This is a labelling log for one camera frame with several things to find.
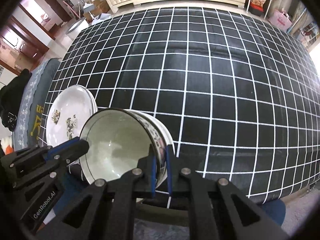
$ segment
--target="gray bedsheet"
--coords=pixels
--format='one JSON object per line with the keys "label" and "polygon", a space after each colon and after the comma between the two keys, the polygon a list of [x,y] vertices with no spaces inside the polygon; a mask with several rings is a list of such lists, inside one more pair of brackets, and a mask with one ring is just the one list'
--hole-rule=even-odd
{"label": "gray bedsheet", "polygon": [[[49,62],[51,65],[54,64],[55,69],[57,70],[60,62],[56,58],[43,62],[35,70],[32,71],[32,76],[24,89],[23,97],[22,97],[22,101],[19,109],[19,115],[17,118],[17,126],[12,134],[12,143],[15,151],[28,147],[28,122],[29,122],[29,119],[31,118],[30,108],[34,101],[34,95],[36,90],[37,89],[43,90],[43,88],[38,88],[38,84],[43,74],[46,75],[46,73],[44,73],[44,70],[46,69],[46,66]],[[41,93],[45,93],[47,95],[48,90],[41,91]]]}

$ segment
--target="cardboard box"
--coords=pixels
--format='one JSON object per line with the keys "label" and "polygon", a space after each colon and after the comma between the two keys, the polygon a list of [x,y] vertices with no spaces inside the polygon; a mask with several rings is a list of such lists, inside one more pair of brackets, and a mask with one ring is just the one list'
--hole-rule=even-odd
{"label": "cardboard box", "polygon": [[[100,4],[98,4],[98,6],[91,11],[91,13],[93,14],[93,16],[98,16],[102,13],[107,13],[109,10],[110,10],[110,7],[107,1],[104,0]],[[88,22],[92,22],[92,18],[89,13],[84,13],[83,16],[86,18]]]}
{"label": "cardboard box", "polygon": [[87,2],[88,3],[93,3],[95,5],[95,7],[97,7],[101,3],[100,0],[88,0]]}

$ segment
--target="bed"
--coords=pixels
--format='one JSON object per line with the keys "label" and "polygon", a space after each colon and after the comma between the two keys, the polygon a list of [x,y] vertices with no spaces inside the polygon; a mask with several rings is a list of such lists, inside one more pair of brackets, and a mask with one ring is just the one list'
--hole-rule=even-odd
{"label": "bed", "polygon": [[23,92],[17,125],[12,134],[15,151],[37,143],[44,102],[59,65],[60,61],[52,58],[32,71],[32,76]]}

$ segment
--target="metal screw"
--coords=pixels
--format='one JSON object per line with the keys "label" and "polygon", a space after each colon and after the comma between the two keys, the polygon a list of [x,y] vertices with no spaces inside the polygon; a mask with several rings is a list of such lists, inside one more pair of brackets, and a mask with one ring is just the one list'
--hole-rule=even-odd
{"label": "metal screw", "polygon": [[97,187],[102,187],[105,184],[105,180],[104,179],[97,179],[97,180],[95,180],[94,184]]}
{"label": "metal screw", "polygon": [[134,175],[140,175],[140,174],[142,173],[142,170],[139,169],[139,168],[134,168],[134,169],[132,170],[132,173],[133,173]]}
{"label": "metal screw", "polygon": [[220,179],[218,180],[218,183],[219,183],[220,185],[222,185],[222,186],[226,186],[226,185],[229,184],[229,180],[227,180],[226,178],[220,178]]}
{"label": "metal screw", "polygon": [[50,178],[55,178],[57,176],[57,173],[55,171],[50,173]]}
{"label": "metal screw", "polygon": [[183,175],[189,175],[191,173],[191,170],[189,168],[182,168],[181,173]]}

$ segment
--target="black cloth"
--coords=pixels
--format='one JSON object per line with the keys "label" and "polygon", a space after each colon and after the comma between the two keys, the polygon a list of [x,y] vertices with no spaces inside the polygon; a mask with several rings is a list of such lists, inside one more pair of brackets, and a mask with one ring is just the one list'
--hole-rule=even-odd
{"label": "black cloth", "polygon": [[24,69],[19,76],[1,88],[0,90],[0,117],[2,125],[11,132],[14,131],[17,124],[17,116],[25,86],[27,85],[31,73]]}

